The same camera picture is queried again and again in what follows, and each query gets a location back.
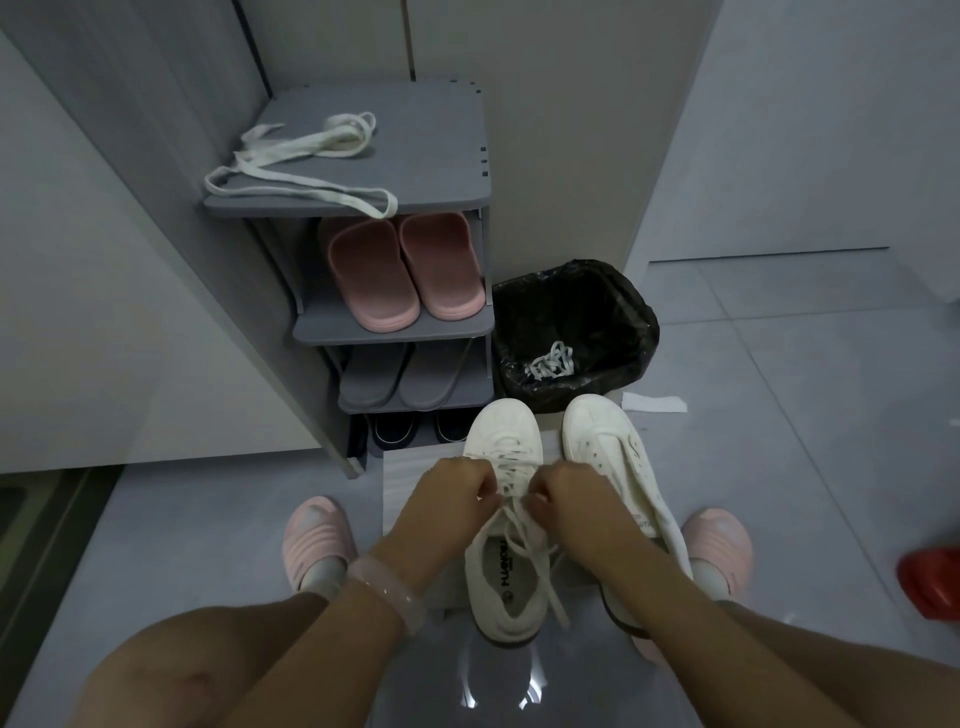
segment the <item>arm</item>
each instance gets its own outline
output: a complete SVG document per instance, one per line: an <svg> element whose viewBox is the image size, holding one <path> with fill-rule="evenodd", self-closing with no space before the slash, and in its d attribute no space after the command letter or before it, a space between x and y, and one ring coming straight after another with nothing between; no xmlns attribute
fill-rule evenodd
<svg viewBox="0 0 960 728"><path fill-rule="evenodd" d="M394 529L371 555L423 595L500 502L488 461L440 460L420 479ZM436 518L437 513L444 517ZM349 580L223 726L364 725L380 678L404 635L393 608L366 585Z"/></svg>
<svg viewBox="0 0 960 728"><path fill-rule="evenodd" d="M541 468L530 494L530 515L650 632L706 726L857 725L710 601L593 468Z"/></svg>

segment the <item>gray tile floor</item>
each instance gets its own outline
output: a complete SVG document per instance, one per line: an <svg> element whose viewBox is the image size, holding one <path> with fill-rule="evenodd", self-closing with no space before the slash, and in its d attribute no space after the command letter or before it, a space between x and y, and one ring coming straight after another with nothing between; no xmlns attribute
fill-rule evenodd
<svg viewBox="0 0 960 728"><path fill-rule="evenodd" d="M749 604L960 666L960 633L920 619L893 572L908 550L960 541L960 306L887 251L654 264L639 288L662 337L628 389L690 411L635 422L678 519L719 505L750 530ZM62 724L84 676L153 621L285 596L280 534L317 493L373 542L375 467L346 481L291 452L127 469L11 728ZM697 724L593 591L566 601L571 631L548 621L520 650L490 647L469 614L435 616L398 653L372 725Z"/></svg>

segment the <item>hand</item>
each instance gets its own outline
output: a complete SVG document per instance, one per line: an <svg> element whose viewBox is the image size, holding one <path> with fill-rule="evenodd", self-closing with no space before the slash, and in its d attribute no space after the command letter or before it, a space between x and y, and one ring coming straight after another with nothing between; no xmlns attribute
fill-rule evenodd
<svg viewBox="0 0 960 728"><path fill-rule="evenodd" d="M523 505L540 526L601 581L616 554L645 541L609 480L590 465L556 462L530 479Z"/></svg>
<svg viewBox="0 0 960 728"><path fill-rule="evenodd" d="M443 458L423 474L393 530L371 554L422 594L502 503L489 460Z"/></svg>

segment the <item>white sneaker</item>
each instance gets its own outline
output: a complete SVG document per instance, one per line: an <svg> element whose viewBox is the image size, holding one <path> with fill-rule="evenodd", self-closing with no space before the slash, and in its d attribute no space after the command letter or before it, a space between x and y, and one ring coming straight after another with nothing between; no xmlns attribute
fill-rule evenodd
<svg viewBox="0 0 960 728"><path fill-rule="evenodd" d="M566 612L550 584L546 533L520 503L543 464L533 412L519 400L491 402L473 421L464 455L491 461L504 496L503 507L464 554L477 627L494 643L521 646L537 636L548 605L566 627Z"/></svg>
<svg viewBox="0 0 960 728"><path fill-rule="evenodd" d="M587 463L605 475L620 494L640 530L669 553L693 578L686 542L663 502L647 451L627 413L606 397L581 395L564 413L564 456ZM607 613L620 629L649 640L650 634L630 615L606 585L600 585Z"/></svg>

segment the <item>sock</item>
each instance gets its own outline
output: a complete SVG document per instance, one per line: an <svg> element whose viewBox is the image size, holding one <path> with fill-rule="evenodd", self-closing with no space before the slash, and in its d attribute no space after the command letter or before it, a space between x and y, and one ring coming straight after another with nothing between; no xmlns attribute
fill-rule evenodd
<svg viewBox="0 0 960 728"><path fill-rule="evenodd" d="M306 529L316 525L322 516L323 511L319 508L310 508L300 519L300 527ZM306 570L298 591L312 592L327 601L333 601L337 598L345 581L347 581L347 562L339 556L327 556Z"/></svg>
<svg viewBox="0 0 960 728"><path fill-rule="evenodd" d="M690 559L690 570L693 571L693 583L700 587L713 601L731 598L727 577L709 561Z"/></svg>

